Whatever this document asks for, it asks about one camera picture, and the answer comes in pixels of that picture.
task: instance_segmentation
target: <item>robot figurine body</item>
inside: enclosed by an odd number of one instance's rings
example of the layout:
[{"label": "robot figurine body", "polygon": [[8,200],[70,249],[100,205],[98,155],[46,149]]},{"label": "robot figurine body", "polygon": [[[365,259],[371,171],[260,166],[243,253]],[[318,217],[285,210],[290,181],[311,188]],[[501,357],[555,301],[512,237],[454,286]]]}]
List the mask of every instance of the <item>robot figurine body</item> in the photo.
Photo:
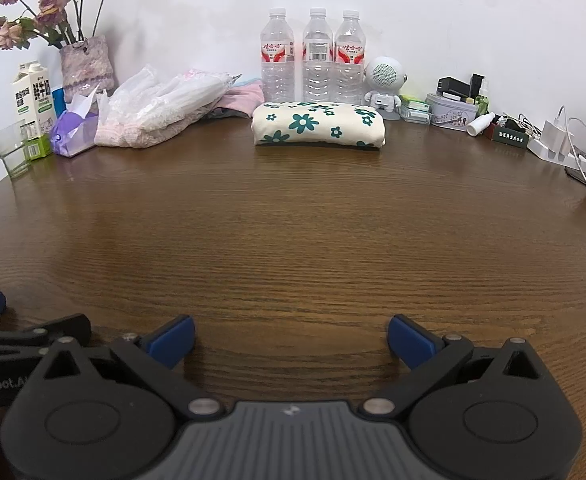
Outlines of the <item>robot figurine body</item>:
[{"label": "robot figurine body", "polygon": [[364,102],[377,110],[399,114],[402,101],[397,92],[408,79],[404,67],[392,57],[376,57],[366,66],[364,78],[372,88],[364,96]]}]

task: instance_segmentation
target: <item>wood grain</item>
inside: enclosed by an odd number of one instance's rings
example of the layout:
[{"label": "wood grain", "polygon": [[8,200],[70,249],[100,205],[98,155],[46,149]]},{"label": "wood grain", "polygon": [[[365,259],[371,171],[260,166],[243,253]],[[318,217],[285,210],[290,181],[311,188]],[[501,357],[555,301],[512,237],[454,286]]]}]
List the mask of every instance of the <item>wood grain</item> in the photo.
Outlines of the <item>wood grain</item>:
[{"label": "wood grain", "polygon": [[387,145],[255,147],[248,121],[147,150],[49,157],[0,182],[5,329],[97,335],[194,316],[186,375],[225,400],[358,401],[403,368],[396,313],[529,338],[585,430],[586,188],[517,148],[388,123]]}]

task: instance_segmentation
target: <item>screw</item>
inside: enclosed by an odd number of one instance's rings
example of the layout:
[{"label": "screw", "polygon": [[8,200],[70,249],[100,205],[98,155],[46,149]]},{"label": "screw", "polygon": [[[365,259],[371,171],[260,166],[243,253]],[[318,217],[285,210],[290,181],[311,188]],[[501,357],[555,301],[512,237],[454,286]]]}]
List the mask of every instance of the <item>screw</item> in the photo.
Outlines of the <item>screw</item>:
[{"label": "screw", "polygon": [[213,415],[219,409],[219,402],[215,399],[207,399],[206,397],[201,397],[188,403],[188,410],[191,413],[195,413],[195,415]]},{"label": "screw", "polygon": [[395,409],[395,404],[392,400],[374,397],[368,399],[363,407],[364,411],[371,415],[388,415]]}]

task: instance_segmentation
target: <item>plastic water bottle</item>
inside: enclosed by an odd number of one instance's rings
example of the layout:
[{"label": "plastic water bottle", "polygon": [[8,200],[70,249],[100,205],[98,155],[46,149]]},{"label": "plastic water bottle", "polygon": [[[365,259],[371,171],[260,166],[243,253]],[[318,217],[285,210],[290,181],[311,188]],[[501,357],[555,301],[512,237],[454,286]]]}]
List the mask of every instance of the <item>plastic water bottle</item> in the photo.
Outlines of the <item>plastic water bottle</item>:
[{"label": "plastic water bottle", "polygon": [[359,25],[359,11],[345,10],[344,22],[335,33],[335,64],[332,100],[362,104],[366,37]]},{"label": "plastic water bottle", "polygon": [[302,100],[320,102],[330,100],[329,81],[332,68],[333,37],[326,23],[326,9],[311,9],[311,21],[304,30],[302,51]]},{"label": "plastic water bottle", "polygon": [[262,89],[268,102],[295,100],[295,38],[286,9],[271,9],[262,30]]}]

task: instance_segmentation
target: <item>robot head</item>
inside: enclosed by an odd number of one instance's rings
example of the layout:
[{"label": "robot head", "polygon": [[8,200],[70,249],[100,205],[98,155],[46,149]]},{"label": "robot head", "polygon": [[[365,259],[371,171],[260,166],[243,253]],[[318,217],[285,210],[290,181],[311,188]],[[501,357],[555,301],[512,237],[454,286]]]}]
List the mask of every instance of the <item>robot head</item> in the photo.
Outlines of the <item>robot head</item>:
[{"label": "robot head", "polygon": [[364,69],[364,77],[373,90],[389,94],[397,93],[408,79],[400,62],[385,56],[372,60]]}]

